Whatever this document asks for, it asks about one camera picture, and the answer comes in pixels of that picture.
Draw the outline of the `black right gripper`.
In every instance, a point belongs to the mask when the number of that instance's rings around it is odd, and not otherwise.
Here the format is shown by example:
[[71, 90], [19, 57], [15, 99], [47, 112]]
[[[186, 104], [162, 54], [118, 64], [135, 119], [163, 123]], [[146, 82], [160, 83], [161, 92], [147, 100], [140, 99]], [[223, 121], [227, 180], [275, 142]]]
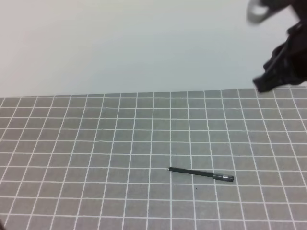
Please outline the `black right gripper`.
[[271, 59], [264, 65], [265, 73], [253, 79], [257, 91], [264, 93], [307, 81], [307, 2], [264, 0], [262, 3], [273, 11], [290, 6], [299, 21], [287, 30], [286, 41], [273, 50]]

